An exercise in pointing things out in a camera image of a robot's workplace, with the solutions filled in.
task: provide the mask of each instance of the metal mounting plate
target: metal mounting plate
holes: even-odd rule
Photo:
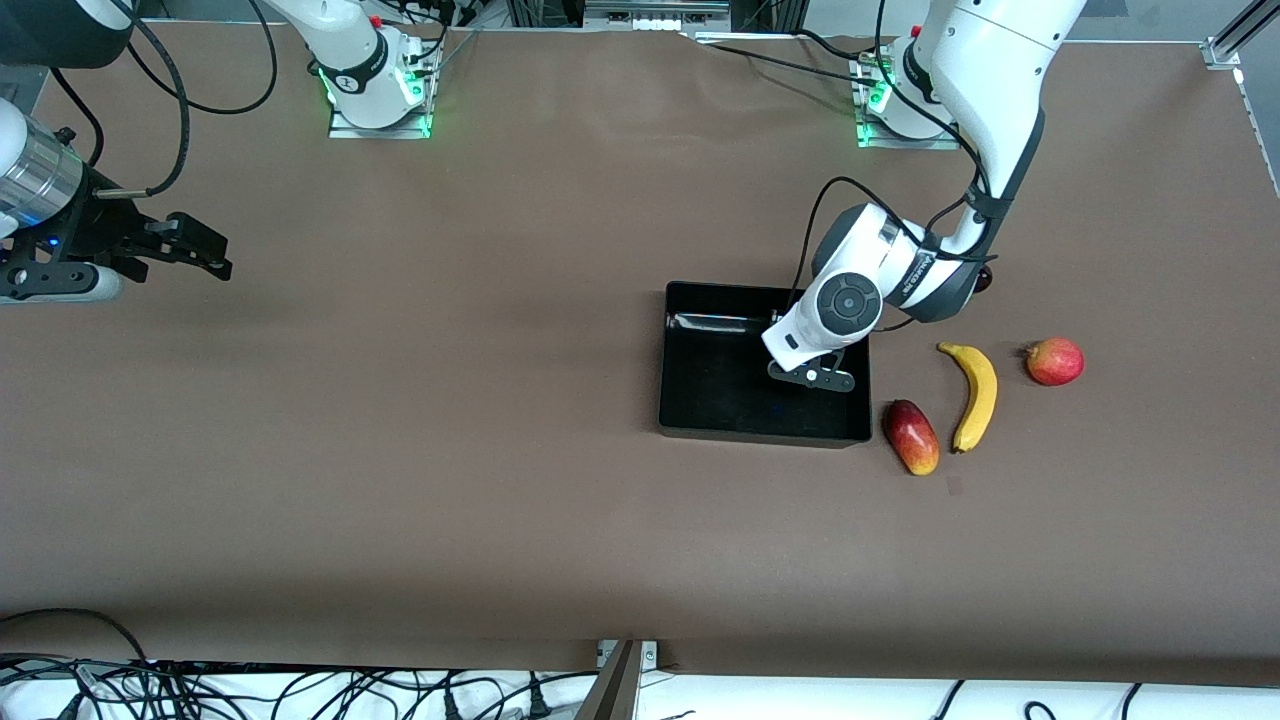
[[[618,641],[600,641],[595,646],[595,666],[604,667],[618,647]],[[658,669],[658,641],[643,641],[640,643],[640,671],[648,673]]]
[[[1230,70],[1240,65],[1240,55],[1238,53],[1231,53],[1226,58],[1219,58],[1213,51],[1212,37],[1204,40],[1199,44],[1201,55],[1204,58],[1204,67],[1211,70]]]

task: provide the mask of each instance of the black cable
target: black cable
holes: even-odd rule
[[[448,32],[449,32],[449,26],[440,23],[440,35],[435,36],[435,45],[431,45],[430,50],[422,50],[422,56],[429,56],[431,53],[435,53],[444,42],[444,36]]]
[[[945,720],[947,712],[951,710],[951,703],[956,700],[956,693],[960,692],[960,687],[964,685],[964,680],[956,680],[951,689],[947,691],[947,697],[942,698],[942,707],[938,708],[938,714],[933,716],[933,720]]]
[[[870,47],[868,47],[867,50],[859,50],[856,53],[846,53],[846,51],[841,50],[840,47],[836,47],[835,45],[827,42],[826,37],[818,35],[817,32],[813,32],[812,29],[800,28],[800,29],[792,31],[791,35],[794,35],[796,37],[808,37],[809,40],[812,40],[812,41],[817,42],[818,45],[820,45],[823,50],[826,50],[827,53],[831,53],[832,55],[835,55],[835,56],[837,56],[837,58],[840,58],[842,60],[855,60],[856,61],[858,58],[859,58],[859,55],[861,55],[867,50],[870,50]]]
[[[449,683],[452,682],[453,676],[454,675],[460,675],[460,674],[461,674],[461,671],[458,671],[458,670],[449,670],[448,673],[445,673],[444,678],[442,678],[434,685],[426,688],[426,692],[422,693],[421,696],[419,696],[419,698],[416,701],[413,701],[413,705],[411,705],[410,708],[404,712],[404,715],[401,716],[401,720],[412,720],[413,715],[417,714],[419,706],[422,705],[424,702],[426,702],[426,698],[430,697],[430,694],[433,692],[435,692],[435,691],[438,691],[440,688],[448,687]]]
[[[538,682],[538,684],[539,685],[545,685],[547,683],[557,683],[559,680],[568,680],[571,678],[586,678],[586,676],[593,676],[593,675],[599,675],[599,673],[596,673],[594,670],[590,670],[590,671],[585,671],[585,673],[566,673],[563,675],[552,675],[550,678],[543,678],[541,680]],[[529,685],[525,685],[525,687],[522,687],[522,688],[520,688],[517,691],[512,691],[512,692],[507,693],[498,702],[495,702],[495,703],[490,705],[489,707],[484,708],[472,720],[483,720],[485,715],[489,715],[494,710],[498,710],[498,717],[500,717],[502,716],[502,708],[506,707],[506,705],[507,705],[508,701],[515,700],[516,697],[518,697],[518,696],[529,692],[531,688],[532,688],[532,684],[529,684]]]
[[[173,88],[175,97],[178,99],[178,115],[179,115],[179,138],[178,138],[178,155],[174,158],[173,169],[169,170],[169,176],[160,181],[160,184],[155,187],[148,187],[143,192],[147,197],[154,197],[161,192],[173,187],[173,183],[178,182],[178,176],[182,174],[182,168],[187,164],[187,150],[191,147],[191,101],[187,99],[187,87],[182,85],[182,76],[178,73],[178,65],[173,61],[173,56],[165,49],[156,33],[151,32],[145,22],[129,8],[124,0],[111,0],[124,17],[129,18],[133,27],[138,28],[138,32],[147,38],[147,42],[156,49],[156,54],[160,55],[160,60],[164,61],[164,67],[169,70],[169,78],[173,81]]]
[[[933,225],[938,224],[938,220],[941,220],[942,218],[947,217],[952,210],[955,210],[956,208],[964,205],[964,201],[965,201],[964,196],[960,196],[960,199],[956,200],[955,202],[952,202],[951,205],[947,205],[946,208],[938,210],[938,213],[936,215],[933,215],[932,218],[929,218],[928,224],[924,225],[924,232],[925,233],[933,232]]]
[[[355,684],[355,683],[356,683],[356,680],[352,680],[352,683],[348,683],[348,684],[343,685],[343,688],[340,691],[338,691],[337,694],[334,694],[333,697],[330,697],[328,702],[325,702],[324,705],[321,705],[320,708],[316,710],[315,714],[311,715],[311,720],[320,720],[320,716],[324,714],[324,711],[329,710],[330,705],[333,705],[333,703],[338,702],[340,698],[343,698],[351,691],[351,685]]]
[[[1034,720],[1032,717],[1032,710],[1037,710],[1037,708],[1043,710],[1044,715],[1048,716],[1048,720],[1057,720],[1057,715],[1053,715],[1053,711],[1050,710],[1047,705],[1044,705],[1043,702],[1039,702],[1038,700],[1033,700],[1033,701],[1030,701],[1030,702],[1028,702],[1027,705],[1023,706],[1023,717],[1024,717],[1024,720]]]
[[[70,99],[70,101],[76,105],[76,109],[79,110],[82,115],[84,115],[84,119],[88,120],[90,127],[93,128],[93,152],[88,156],[88,164],[90,167],[93,167],[97,164],[97,160],[102,156],[102,143],[106,142],[106,133],[102,132],[102,123],[97,122],[97,115],[95,115],[93,111],[88,109],[88,105],[86,105],[84,101],[81,100],[79,94],[76,92],[76,90],[72,87],[69,82],[67,82],[67,78],[63,76],[61,70],[59,70],[58,68],[50,68],[49,72],[54,76],[54,82],[58,83],[58,87],[63,88],[63,92],[67,94],[67,97]]]
[[[133,716],[133,720],[142,720],[142,714],[138,712],[137,710],[134,710],[132,702],[129,702],[129,701],[125,700],[124,693],[122,692],[120,688],[116,688],[111,683],[101,683],[101,684],[106,689],[111,691],[115,694],[115,697],[120,698],[120,701],[124,701],[124,707],[125,707],[125,710],[129,711],[129,715]],[[88,692],[87,697],[88,697],[90,702],[93,705],[95,712],[97,714],[97,716],[99,716],[100,720],[101,720],[101,716],[102,716],[102,708],[101,708],[101,706],[99,703],[100,702],[105,702],[105,703],[118,702],[118,701],[111,701],[111,700],[105,700],[105,698],[97,697],[97,693],[92,692],[92,688],[90,688],[90,692]]]
[[[36,660],[46,662],[47,665],[51,665],[51,666],[61,666],[61,671],[67,673],[76,682],[77,693],[74,696],[72,696],[72,700],[67,703],[67,706],[63,708],[63,711],[58,715],[58,720],[76,720],[77,716],[79,715],[78,714],[79,705],[86,698],[93,706],[93,715],[97,717],[97,720],[104,720],[102,706],[99,702],[100,698],[97,698],[93,694],[93,689],[84,682],[83,678],[81,678],[79,673],[76,671],[76,666],[72,662],[64,662],[61,660],[45,659],[45,657],[40,657],[40,659],[36,659]],[[41,667],[38,671],[40,673],[47,673],[49,667]],[[9,675],[9,676],[4,678],[3,682],[0,682],[0,687],[8,685],[8,684],[14,683],[14,682],[18,682],[19,679],[20,678],[15,678],[14,675]]]
[[[444,685],[444,720],[462,720],[462,714],[458,712],[458,701],[453,697],[453,688],[448,684]]]
[[[915,322],[915,318],[908,318],[908,319],[902,320],[901,323],[899,323],[896,325],[890,325],[887,328],[876,328],[872,332],[873,333],[891,333],[893,331],[900,331],[900,329],[905,328],[906,325],[910,325],[914,322]]]
[[[1129,703],[1133,702],[1133,696],[1138,694],[1139,688],[1142,688],[1142,683],[1134,683],[1124,694],[1124,702],[1120,703],[1120,720],[1129,720]]]
[[[188,99],[187,102],[192,109],[202,113],[210,113],[212,115],[243,115],[244,113],[261,108],[262,104],[271,97],[271,94],[275,92],[275,82],[280,77],[280,59],[275,53],[275,38],[271,37],[271,26],[268,24],[266,17],[262,15],[262,8],[259,6],[257,0],[248,0],[248,4],[253,8],[253,14],[257,15],[259,24],[262,26],[262,33],[266,36],[266,49],[271,55],[271,79],[266,83],[266,90],[262,91],[262,95],[257,100],[244,105],[243,108],[210,108],[209,105],[202,105]],[[142,56],[138,55],[138,51],[133,47],[132,42],[128,44],[125,49],[129,51],[129,56],[133,58],[133,61],[142,68],[142,72],[148,78],[151,78],[151,82],[154,82],[160,90],[169,94],[170,97],[178,97],[178,94],[175,94],[172,87],[165,85],[164,81],[160,79],[150,67],[147,67],[146,61],[143,61]]]
[[[285,685],[285,689],[279,696],[276,696],[274,698],[270,698],[270,697],[259,697],[259,696],[251,696],[251,694],[221,694],[221,693],[215,694],[215,693],[198,693],[198,692],[197,693],[192,693],[192,697],[195,697],[197,700],[220,700],[223,702],[227,702],[227,701],[238,701],[238,702],[279,702],[280,700],[284,700],[287,697],[293,697],[293,696],[298,696],[298,694],[302,694],[305,692],[308,692],[308,691],[314,691],[314,689],[316,689],[320,685],[328,683],[329,680],[332,680],[333,678],[335,678],[338,675],[337,673],[332,673],[328,676],[320,678],[317,682],[311,683],[310,685],[307,685],[305,688],[298,688],[296,691],[291,689],[297,683],[300,683],[300,682],[302,682],[302,680],[305,680],[307,678],[312,678],[312,676],[315,676],[317,674],[319,673],[303,673],[301,676],[294,678],[288,685]],[[205,685],[204,683],[197,683],[197,687],[204,688],[204,687],[207,687],[207,685]]]
[[[17,673],[14,675],[9,675],[6,678],[3,678],[3,679],[0,679],[0,687],[8,685],[10,683],[14,683],[14,682],[18,682],[18,680],[23,680],[23,679],[27,679],[27,678],[32,678],[32,676],[36,676],[36,675],[40,675],[40,674],[45,674],[45,673],[49,673],[49,671],[55,670],[55,669],[59,670],[59,671],[61,671],[61,673],[65,673],[67,675],[69,675],[72,678],[74,678],[77,680],[77,683],[82,683],[81,674],[77,671],[79,667],[111,667],[114,670],[111,673],[108,673],[108,674],[102,675],[101,679],[102,680],[109,680],[109,679],[113,679],[113,678],[120,678],[120,684],[122,684],[122,688],[124,688],[124,689],[128,689],[127,682],[129,679],[136,679],[136,680],[138,680],[138,688],[140,688],[138,689],[138,696],[140,697],[132,698],[132,700],[131,698],[125,698],[120,693],[120,691],[116,689],[113,684],[104,683],[120,700],[119,701],[113,701],[113,700],[109,700],[109,698],[99,698],[96,694],[92,694],[92,693],[88,694],[90,700],[95,700],[96,698],[99,702],[104,702],[104,703],[123,703],[123,705],[127,705],[129,707],[131,714],[134,714],[134,715],[137,715],[137,714],[132,708],[132,703],[141,703],[143,707],[148,708],[148,711],[150,711],[150,714],[152,716],[151,720],[155,720],[155,717],[170,717],[170,716],[172,717],[177,717],[179,720],[188,719],[188,717],[198,717],[198,711],[200,710],[206,710],[206,711],[210,711],[210,712],[215,712],[218,715],[221,715],[221,716],[227,717],[227,720],[250,720],[250,717],[244,714],[244,711],[239,706],[236,705],[236,697],[228,696],[227,693],[223,693],[218,688],[215,688],[215,687],[212,687],[212,685],[202,682],[200,675],[197,675],[195,679],[192,679],[188,675],[184,675],[184,674],[182,674],[182,673],[179,673],[179,671],[169,667],[168,665],[137,666],[137,665],[128,665],[128,664],[122,664],[122,662],[111,662],[111,661],[105,661],[105,660],[87,660],[87,661],[72,660],[72,661],[64,661],[64,660],[59,660],[59,659],[49,657],[49,656],[42,656],[42,655],[19,655],[19,653],[4,653],[4,656],[5,657],[20,657],[24,661],[42,662],[42,664],[46,665],[46,667],[38,667],[38,669],[33,669],[33,670],[26,670],[26,671]],[[300,678],[294,679],[293,682],[291,682],[289,685],[285,687],[285,691],[282,693],[282,696],[289,694],[288,691],[289,691],[289,688],[292,688],[292,685],[297,684],[298,682],[301,682],[302,679],[305,679],[305,678],[307,678],[311,674],[303,674],[302,676],[300,676]],[[161,692],[152,692],[152,689],[151,689],[152,685],[151,685],[150,680],[156,680],[156,687]],[[298,692],[305,692],[305,691],[311,689],[314,687],[315,685],[308,685],[307,688],[302,688],[300,691],[294,691],[294,694],[298,693]],[[207,691],[207,692],[197,693],[197,692],[193,691],[193,688],[196,688],[196,689],[204,689],[204,691]],[[243,696],[243,697],[246,697],[248,700],[260,701],[260,702],[270,702],[270,698],[259,698],[259,697],[251,697],[251,696]],[[205,705],[205,703],[200,702],[201,700],[216,700],[216,701],[219,701],[221,703],[225,703],[232,710],[236,711],[237,717],[233,717],[233,716],[228,715],[227,712],[224,712],[224,711],[221,711],[221,710],[219,710],[216,707],[212,707],[210,705]],[[168,712],[165,712],[165,708],[164,708],[164,703],[165,702],[168,702],[168,703],[170,703],[170,706],[173,706],[174,711],[173,711],[172,715],[168,714]]]
[[[529,671],[529,720],[543,720],[552,714],[552,708],[547,706],[543,684],[538,682],[538,674],[532,670]]]
[[[867,197],[869,197],[872,202],[879,205],[884,210],[884,214],[887,214],[890,219],[897,223],[897,227],[902,228],[902,232],[906,233],[906,237],[911,238],[911,241],[915,242],[916,247],[920,246],[920,238],[915,237],[915,233],[911,232],[911,229],[906,225],[902,218],[893,211],[893,209],[888,205],[888,202],[884,202],[878,195],[876,195],[876,192],[872,188],[867,187],[861,182],[847,176],[833,177],[829,181],[827,181],[827,184],[822,186],[820,191],[818,191],[818,197],[813,201],[813,209],[809,210],[809,223],[805,225],[804,243],[800,246],[800,264],[796,265],[796,277],[791,281],[791,292],[787,293],[786,307],[788,309],[791,307],[791,301],[795,300],[796,290],[800,287],[800,278],[804,277],[804,264],[805,260],[808,260],[809,258],[809,240],[813,237],[813,223],[818,218],[818,209],[822,208],[822,200],[823,197],[827,196],[827,191],[831,190],[832,186],[835,186],[836,183],[841,182],[849,183],[856,187],[858,190],[863,191],[863,193],[867,195]],[[937,256],[942,260],[959,260],[961,263],[986,263],[996,258],[995,255],[955,255],[952,252],[946,252],[942,250],[937,251]]]
[[[412,720],[413,715],[417,714],[417,706],[421,705],[421,701],[431,693],[430,688],[428,688],[426,693],[422,692],[422,680],[417,676],[417,673],[413,673],[413,692],[417,693],[413,705],[404,712],[404,715],[399,716],[399,720]]]
[[[147,659],[147,653],[143,652],[142,650],[142,643],[138,642],[138,638],[133,637],[133,633],[131,633],[128,628],[115,621],[110,615],[106,615],[105,612],[99,612],[97,610],[86,610],[83,607],[41,607],[38,610],[27,610],[26,612],[15,612],[13,615],[0,618],[0,625],[4,625],[5,623],[13,623],[15,620],[24,620],[28,618],[47,618],[51,615],[73,615],[78,618],[92,618],[93,620],[105,623],[110,625],[113,630],[119,633],[120,637],[124,638],[127,643],[129,643],[129,647],[133,648],[133,652],[138,656],[138,660]]]
[[[356,702],[356,698],[360,697],[361,693],[369,693],[369,694],[371,694],[374,697],[378,697],[378,698],[381,698],[381,700],[389,702],[390,706],[392,706],[392,710],[396,712],[392,717],[399,717],[399,715],[401,715],[399,714],[399,703],[396,702],[396,700],[392,698],[390,696],[388,696],[385,693],[381,693],[381,692],[378,692],[378,691],[374,689],[374,685],[378,685],[378,684],[381,684],[381,683],[385,682],[387,675],[390,675],[390,671],[383,673],[381,676],[375,676],[375,675],[376,674],[366,675],[369,678],[369,684],[365,685],[364,688],[361,688],[360,693],[352,696],[351,701],[344,707],[339,708],[338,714],[334,715],[334,720],[343,720],[347,716],[347,712],[351,710],[351,705]]]
[[[305,689],[306,691],[314,689],[314,688],[319,687],[320,684],[328,683],[329,680],[337,678],[338,675],[339,675],[338,673],[334,673],[334,674],[329,675],[328,678],[325,678],[324,680],[321,680],[320,683],[317,683],[315,685],[308,685]],[[289,683],[287,685],[284,685],[284,689],[280,691],[280,694],[275,698],[275,703],[271,706],[271,720],[275,720],[276,715],[279,715],[279,712],[280,712],[280,705],[284,702],[284,698],[289,697],[291,691],[293,689],[293,685],[301,683],[306,678],[307,678],[307,674],[298,675],[297,678],[289,680]]]
[[[438,18],[435,15],[424,13],[421,10],[410,10],[408,9],[408,0],[404,0],[403,3],[399,3],[399,4],[392,3],[392,0],[378,0],[378,3],[380,5],[387,6],[388,9],[394,10],[394,12],[399,13],[401,15],[408,18],[410,24],[412,24],[417,18],[422,18],[424,20],[431,20],[433,23],[444,24],[443,22],[440,22],[440,18]]]
[[[876,67],[879,68],[881,76],[883,76],[884,82],[888,83],[888,69],[884,65],[884,58],[881,56],[881,45],[882,45],[881,28],[884,24],[884,3],[886,0],[879,0],[879,8],[876,10]],[[974,168],[977,168],[978,174],[982,177],[982,183],[986,187],[987,192],[991,192],[991,179],[987,177],[987,168],[983,167],[982,158],[979,158],[978,151],[974,150],[972,145],[969,145],[969,141],[961,137],[960,133],[956,132],[955,128],[952,128],[950,124],[943,123],[938,118],[933,117],[932,113],[927,111],[924,108],[920,108],[901,92],[897,94],[897,99],[901,100],[902,104],[906,105],[908,108],[924,115],[925,119],[942,128],[942,132],[950,135],[956,142],[959,142],[960,147],[964,149],[964,151],[969,155],[969,159],[973,160]]]
[[[488,714],[494,707],[498,708],[498,715],[495,715],[495,717],[502,717],[502,712],[507,707],[507,701],[511,700],[511,698],[502,694],[502,684],[498,680],[494,680],[493,678],[467,678],[466,680],[449,680],[449,684],[445,687],[445,691],[452,689],[452,688],[461,688],[463,685],[471,685],[471,684],[475,684],[475,683],[489,683],[490,685],[493,685],[498,691],[498,697],[499,697],[498,702],[495,702],[494,705],[490,705],[489,708],[485,710],[484,712],[481,712],[480,715],[476,715],[476,719],[479,720],[480,717],[484,717],[485,714]]]
[[[739,26],[737,31],[742,32],[744,29],[746,29],[746,26],[754,23],[755,18],[760,17],[760,13],[768,10],[769,8],[777,8],[781,4],[782,4],[782,0],[768,0],[765,3],[762,3],[760,6],[756,8],[754,13],[751,13],[751,17],[746,18],[745,20],[742,20],[742,24]]]
[[[845,73],[835,73],[835,72],[831,72],[831,70],[824,70],[822,68],[810,68],[809,65],[801,65],[800,63],[792,63],[790,60],[782,60],[782,59],[778,59],[778,58],[771,58],[768,55],[760,55],[759,53],[751,53],[750,50],[739,50],[737,47],[727,47],[724,45],[718,45],[718,44],[709,44],[708,46],[709,47],[714,47],[716,50],[722,50],[724,53],[732,53],[735,55],[741,55],[744,58],[753,58],[753,59],[756,59],[756,60],[763,60],[765,63],[773,63],[774,65],[782,65],[783,68],[792,68],[792,69],[796,69],[796,70],[803,70],[803,72],[806,72],[806,73],[813,73],[815,76],[833,77],[836,79],[842,79],[845,82],[852,82],[852,83],[858,83],[858,85],[864,85],[867,87],[874,87],[876,86],[876,81],[873,81],[870,78],[859,78],[859,77],[854,77],[854,76],[845,74]]]

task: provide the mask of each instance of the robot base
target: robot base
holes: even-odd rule
[[[419,38],[412,38],[421,47]],[[407,96],[421,97],[398,122],[384,128],[362,128],[352,124],[342,115],[333,102],[333,88],[325,83],[329,95],[329,137],[335,140],[424,140],[431,137],[431,123],[435,119],[435,96],[440,87],[440,69],[444,67],[443,44],[410,65],[403,78]]]
[[[836,366],[849,392],[812,389],[769,377],[760,333],[786,309],[788,290],[672,282],[667,284],[662,389],[663,434],[847,447],[872,437],[867,341]]]

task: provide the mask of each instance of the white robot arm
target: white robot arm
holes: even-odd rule
[[[425,100],[421,38],[375,27],[356,0],[264,0],[302,35],[334,108],[353,126],[384,128]]]
[[[814,252],[813,283],[764,332],[783,370],[863,340],[886,302],[920,322],[965,306],[1039,143],[1044,72],[1084,3],[933,0],[919,36],[892,45],[884,123],[906,137],[938,135],[904,96],[942,122],[954,118],[972,138],[986,184],[969,187],[969,208],[947,237],[873,204],[841,214]]]

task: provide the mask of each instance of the cylindrical metal part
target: cylindrical metal part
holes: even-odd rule
[[[14,218],[20,227],[31,227],[54,217],[72,201],[84,176],[84,165],[70,147],[58,142],[52,132],[13,105],[0,101],[0,114],[9,120],[0,126],[13,133],[0,140],[10,146],[22,142],[22,150],[12,163],[0,163],[0,170],[4,170],[0,176],[0,215]],[[22,118],[20,126],[13,114]],[[23,132],[24,138],[14,137]]]

